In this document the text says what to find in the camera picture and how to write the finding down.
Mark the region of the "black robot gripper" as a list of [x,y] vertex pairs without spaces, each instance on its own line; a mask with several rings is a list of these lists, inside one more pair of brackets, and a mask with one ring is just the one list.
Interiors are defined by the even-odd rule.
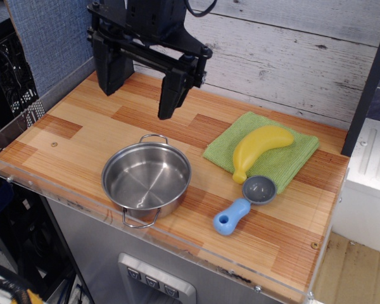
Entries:
[[101,90],[110,96],[134,73],[136,61],[164,73],[158,118],[172,118],[190,87],[200,87],[212,50],[184,27],[188,1],[127,1],[114,8],[94,1],[88,28]]

